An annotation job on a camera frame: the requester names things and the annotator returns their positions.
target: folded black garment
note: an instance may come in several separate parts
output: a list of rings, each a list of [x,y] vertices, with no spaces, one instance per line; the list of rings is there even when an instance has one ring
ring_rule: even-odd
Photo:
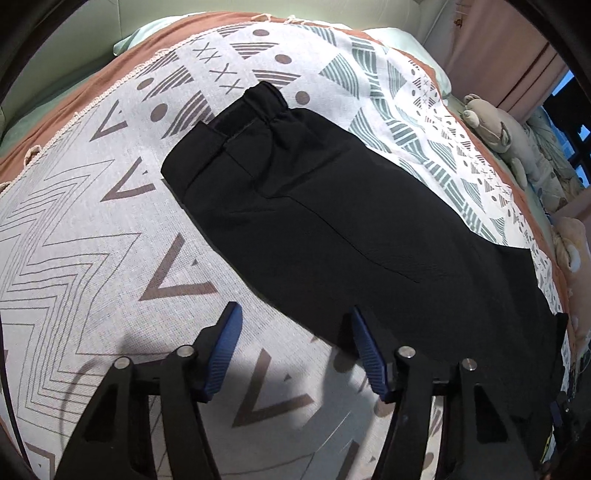
[[[530,251],[471,232],[420,181],[270,84],[197,124],[162,174],[241,277],[315,335],[346,348],[343,315],[361,304],[433,359],[475,359],[516,418],[560,390],[564,329]]]

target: silver screw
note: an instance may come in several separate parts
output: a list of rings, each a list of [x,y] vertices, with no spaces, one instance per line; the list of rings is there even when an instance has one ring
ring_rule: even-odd
[[[113,362],[113,366],[117,370],[123,370],[124,368],[129,367],[130,363],[131,360],[129,360],[129,358],[127,358],[126,356],[120,356],[117,360]]]
[[[416,353],[417,351],[411,346],[402,346],[398,349],[398,354],[404,358],[412,358]]]
[[[476,363],[476,360],[473,360],[472,358],[465,358],[462,360],[462,367],[464,367],[466,370],[469,370],[470,372],[476,370],[477,366],[478,364]]]
[[[177,355],[178,356],[191,356],[193,354],[195,350],[193,350],[193,347],[191,345],[183,345],[178,347],[177,349]]]

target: white patterned blanket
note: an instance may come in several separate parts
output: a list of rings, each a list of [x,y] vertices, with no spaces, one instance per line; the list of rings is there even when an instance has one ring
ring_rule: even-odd
[[[194,35],[76,115],[0,194],[9,383],[41,479],[53,476],[115,358],[162,357],[229,300],[243,307],[242,337],[222,391],[201,408],[222,477],[371,477],[392,407],[359,365],[257,298],[162,182],[176,142],[260,80],[416,176],[474,232],[529,248],[551,309],[561,309],[551,262],[511,189],[418,64],[328,28],[247,22]],[[568,365],[566,343],[563,357]],[[158,475],[169,478],[160,406],[151,405]],[[425,479],[437,463],[441,409],[435,400]],[[0,417],[8,423],[2,402]]]

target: blue gripper pad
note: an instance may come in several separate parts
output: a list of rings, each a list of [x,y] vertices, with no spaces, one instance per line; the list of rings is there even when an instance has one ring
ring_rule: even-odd
[[[242,307],[238,303],[235,303],[207,363],[207,374],[203,391],[210,400],[222,388],[223,379],[228,371],[228,366],[230,365],[230,360],[232,360],[232,355],[234,354],[234,349],[236,348],[241,332]]]
[[[368,377],[371,389],[379,395],[382,401],[385,401],[388,393],[386,363],[369,333],[361,312],[357,308],[353,308],[351,311],[351,323],[353,339],[363,362],[363,368],[365,368],[365,374]]]

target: beige teddy bear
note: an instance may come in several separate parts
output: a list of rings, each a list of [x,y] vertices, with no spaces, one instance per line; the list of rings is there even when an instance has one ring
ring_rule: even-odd
[[[574,330],[573,362],[586,352],[591,339],[591,252],[585,226],[576,218],[562,217],[554,222],[556,263],[569,288],[570,321]]]
[[[507,163],[519,187],[525,190],[529,181],[550,213],[564,206],[564,190],[552,165],[517,120],[478,95],[467,95],[464,103],[462,119]]]

